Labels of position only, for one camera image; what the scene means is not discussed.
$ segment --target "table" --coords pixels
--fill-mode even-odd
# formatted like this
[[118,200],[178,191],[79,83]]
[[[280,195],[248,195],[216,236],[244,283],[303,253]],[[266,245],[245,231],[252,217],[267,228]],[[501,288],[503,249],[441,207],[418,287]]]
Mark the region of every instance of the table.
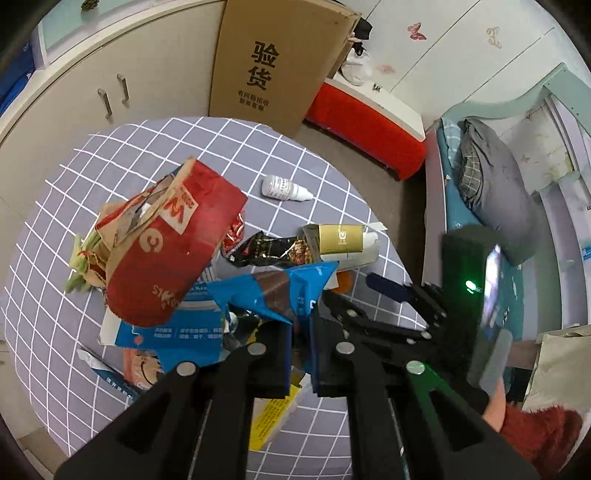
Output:
[[[193,155],[248,195],[246,231],[292,236],[309,223],[366,223],[376,218],[355,188],[318,155],[271,128],[225,118],[170,118],[90,135],[46,180],[17,242],[4,294],[5,336],[17,374],[53,439],[68,454],[80,449],[128,405],[76,355],[84,347],[122,370],[121,350],[97,338],[105,308],[100,291],[63,294],[75,233],[85,235],[101,204],[127,199]],[[261,196],[266,174],[291,178],[316,198],[279,202]],[[370,290],[375,271],[409,279],[384,233],[378,262],[355,272],[354,301],[375,320],[421,328],[407,304]],[[249,273],[224,260],[219,275]],[[250,452],[248,478],[351,477],[344,398],[307,394],[263,452]]]

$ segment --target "person's hand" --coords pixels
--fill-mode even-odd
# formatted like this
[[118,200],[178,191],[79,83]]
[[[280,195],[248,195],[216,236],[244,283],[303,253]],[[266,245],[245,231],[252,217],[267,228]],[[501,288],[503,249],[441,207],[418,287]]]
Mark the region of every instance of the person's hand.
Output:
[[507,404],[505,400],[505,385],[503,379],[500,378],[496,385],[496,390],[492,394],[486,410],[482,414],[482,418],[489,424],[496,432],[500,432],[505,421],[505,410]]

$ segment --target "white bottle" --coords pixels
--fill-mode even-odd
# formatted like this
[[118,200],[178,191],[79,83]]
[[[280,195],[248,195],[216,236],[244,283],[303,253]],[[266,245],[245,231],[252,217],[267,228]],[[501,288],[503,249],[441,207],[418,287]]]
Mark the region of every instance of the white bottle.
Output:
[[307,188],[275,175],[267,175],[262,181],[261,193],[277,200],[303,202],[314,198]]

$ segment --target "silver bolt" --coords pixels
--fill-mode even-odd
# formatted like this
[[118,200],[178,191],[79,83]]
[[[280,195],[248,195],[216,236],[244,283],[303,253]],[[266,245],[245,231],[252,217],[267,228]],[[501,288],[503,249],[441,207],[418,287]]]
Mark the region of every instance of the silver bolt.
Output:
[[263,343],[251,343],[248,348],[248,353],[252,356],[263,355],[267,351],[267,347]]
[[350,355],[355,351],[355,345],[350,342],[339,342],[336,344],[336,351],[342,355]]
[[413,375],[421,375],[425,373],[425,364],[418,360],[411,360],[407,363],[407,371]]
[[181,377],[189,377],[197,371],[197,367],[193,362],[182,362],[177,365],[177,373]]

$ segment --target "fast food paper bag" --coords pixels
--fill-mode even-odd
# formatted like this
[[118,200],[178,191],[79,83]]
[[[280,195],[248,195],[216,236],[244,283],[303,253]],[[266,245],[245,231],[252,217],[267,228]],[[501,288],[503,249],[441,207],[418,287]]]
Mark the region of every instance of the fast food paper bag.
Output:
[[135,326],[164,324],[240,213],[246,196],[194,158],[97,224],[106,245],[106,300]]

